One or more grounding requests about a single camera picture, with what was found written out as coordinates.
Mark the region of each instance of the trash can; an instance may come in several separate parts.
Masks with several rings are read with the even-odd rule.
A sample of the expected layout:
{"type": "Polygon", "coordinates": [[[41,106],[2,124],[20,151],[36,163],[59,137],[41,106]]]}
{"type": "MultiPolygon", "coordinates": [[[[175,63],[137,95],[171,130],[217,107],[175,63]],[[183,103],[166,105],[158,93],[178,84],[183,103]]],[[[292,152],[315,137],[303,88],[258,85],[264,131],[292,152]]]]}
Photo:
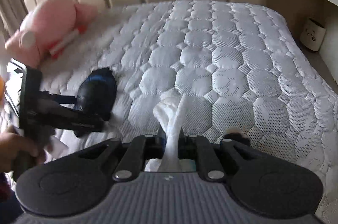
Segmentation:
{"type": "Polygon", "coordinates": [[[308,18],[300,35],[300,42],[310,50],[317,52],[323,42],[325,32],[324,26],[308,18]]]}

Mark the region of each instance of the floor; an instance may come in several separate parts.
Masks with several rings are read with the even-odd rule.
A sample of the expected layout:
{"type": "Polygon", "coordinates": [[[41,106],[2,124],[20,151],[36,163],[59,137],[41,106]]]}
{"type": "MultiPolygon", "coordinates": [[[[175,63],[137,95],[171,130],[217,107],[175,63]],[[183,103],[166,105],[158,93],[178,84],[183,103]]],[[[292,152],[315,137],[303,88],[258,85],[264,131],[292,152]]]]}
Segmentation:
{"type": "Polygon", "coordinates": [[[297,42],[298,47],[304,53],[311,66],[320,74],[320,76],[327,82],[327,84],[338,94],[338,85],[333,79],[328,67],[320,57],[318,52],[310,51],[308,48],[297,42]]]}

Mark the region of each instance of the hand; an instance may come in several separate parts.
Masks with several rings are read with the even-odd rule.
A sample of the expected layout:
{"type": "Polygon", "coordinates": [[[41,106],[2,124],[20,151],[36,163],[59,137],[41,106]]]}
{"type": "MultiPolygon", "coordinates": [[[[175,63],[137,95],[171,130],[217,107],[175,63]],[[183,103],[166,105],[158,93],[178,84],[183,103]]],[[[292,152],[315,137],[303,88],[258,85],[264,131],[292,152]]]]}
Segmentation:
{"type": "Polygon", "coordinates": [[[46,160],[44,150],[39,150],[33,140],[16,134],[13,126],[10,126],[0,134],[0,173],[12,170],[13,160],[19,151],[28,152],[35,157],[37,164],[46,160]]]}

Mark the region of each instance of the pink plush toy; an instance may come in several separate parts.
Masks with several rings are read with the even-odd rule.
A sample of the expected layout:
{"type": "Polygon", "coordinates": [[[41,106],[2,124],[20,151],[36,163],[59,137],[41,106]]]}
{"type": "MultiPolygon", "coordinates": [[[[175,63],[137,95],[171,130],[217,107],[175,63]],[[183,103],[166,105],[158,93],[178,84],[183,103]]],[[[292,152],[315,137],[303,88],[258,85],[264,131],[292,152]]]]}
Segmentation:
{"type": "Polygon", "coordinates": [[[7,40],[6,51],[17,61],[37,68],[47,55],[56,57],[97,16],[97,8],[73,0],[46,0],[29,12],[7,40]]]}

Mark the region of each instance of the mattress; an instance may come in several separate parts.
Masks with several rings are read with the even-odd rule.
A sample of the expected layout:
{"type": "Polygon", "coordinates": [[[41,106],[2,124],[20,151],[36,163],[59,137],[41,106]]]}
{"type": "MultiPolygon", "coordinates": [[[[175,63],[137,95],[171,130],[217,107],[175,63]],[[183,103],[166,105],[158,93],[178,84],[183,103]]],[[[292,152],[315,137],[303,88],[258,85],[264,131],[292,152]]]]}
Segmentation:
{"type": "Polygon", "coordinates": [[[112,8],[43,65],[42,89],[76,95],[91,71],[103,67],[118,84],[109,128],[83,139],[57,130],[70,153],[111,137],[129,142],[156,134],[160,94],[187,94],[185,134],[217,143],[237,127],[254,148],[316,173],[324,185],[316,214],[326,223],[338,218],[338,96],[280,14],[200,0],[112,8]]]}

